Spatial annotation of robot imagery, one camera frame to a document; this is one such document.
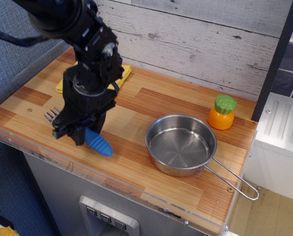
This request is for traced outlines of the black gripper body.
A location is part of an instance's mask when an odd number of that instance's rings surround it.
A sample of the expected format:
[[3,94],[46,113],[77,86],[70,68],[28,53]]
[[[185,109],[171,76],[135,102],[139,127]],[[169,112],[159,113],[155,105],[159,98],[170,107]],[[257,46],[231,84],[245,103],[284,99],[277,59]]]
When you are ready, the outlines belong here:
[[67,69],[63,74],[64,107],[52,123],[56,139],[64,135],[71,137],[74,127],[90,128],[96,113],[107,112],[116,105],[117,90],[100,88],[89,92],[79,83],[77,75],[77,66]]

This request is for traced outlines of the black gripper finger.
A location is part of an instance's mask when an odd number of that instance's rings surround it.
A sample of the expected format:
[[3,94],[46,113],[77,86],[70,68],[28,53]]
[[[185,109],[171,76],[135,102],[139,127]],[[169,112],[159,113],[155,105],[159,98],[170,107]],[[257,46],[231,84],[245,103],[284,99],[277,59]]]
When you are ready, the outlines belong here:
[[75,142],[76,146],[81,146],[85,141],[85,127],[74,127],[71,132],[71,138]]
[[100,134],[105,119],[106,119],[106,112],[102,112],[102,113],[96,113],[94,116],[94,123],[93,125],[90,127],[90,129],[94,132],[96,132],[97,134]]

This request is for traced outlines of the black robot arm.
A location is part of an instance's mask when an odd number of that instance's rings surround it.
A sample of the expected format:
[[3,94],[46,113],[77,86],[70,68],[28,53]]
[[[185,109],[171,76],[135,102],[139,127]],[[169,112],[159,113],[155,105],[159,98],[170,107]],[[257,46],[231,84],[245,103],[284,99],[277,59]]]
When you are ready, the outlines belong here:
[[91,0],[19,0],[34,29],[48,39],[61,39],[74,49],[77,64],[63,74],[64,108],[52,122],[53,135],[67,135],[76,145],[86,129],[99,133],[106,112],[115,106],[124,71],[117,38],[97,16]]

